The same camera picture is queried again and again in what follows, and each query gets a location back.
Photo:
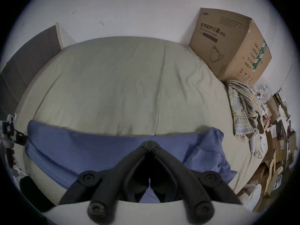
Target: crumpled clothing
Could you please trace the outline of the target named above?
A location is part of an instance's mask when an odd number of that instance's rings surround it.
[[[245,136],[251,139],[254,128],[263,134],[262,111],[253,90],[249,85],[237,80],[229,80],[227,86],[235,137],[241,141],[245,140]]]

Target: plastic bag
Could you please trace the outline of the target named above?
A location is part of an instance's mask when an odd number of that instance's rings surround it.
[[[258,85],[255,91],[255,98],[260,104],[266,103],[272,95],[271,89],[266,84]]]

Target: mattress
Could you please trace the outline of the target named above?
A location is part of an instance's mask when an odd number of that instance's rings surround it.
[[[224,133],[239,192],[262,158],[233,133],[225,86],[190,47],[144,37],[99,38],[64,48],[36,75],[17,107],[17,130],[31,119],[73,131],[118,135]],[[54,203],[65,189],[23,154],[27,173]]]

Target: green tape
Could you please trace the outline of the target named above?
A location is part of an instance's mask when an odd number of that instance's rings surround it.
[[[257,55],[257,58],[252,63],[252,65],[253,65],[253,71],[256,70],[258,64],[260,63],[260,60],[261,60],[261,58],[263,57],[263,55],[265,53],[266,47],[267,47],[267,44],[265,43],[265,40],[264,40],[263,43],[262,43],[262,48],[261,48],[259,54]]]

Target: clutter pile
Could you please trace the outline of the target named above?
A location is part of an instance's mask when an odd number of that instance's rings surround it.
[[[246,208],[257,211],[261,201],[280,187],[298,155],[282,91],[272,96],[267,82],[256,84],[272,58],[269,48],[251,18],[208,8],[201,9],[189,46],[227,83],[235,137],[249,140],[250,152],[261,159],[238,193]],[[256,138],[261,148],[265,146],[260,156],[256,156]]]

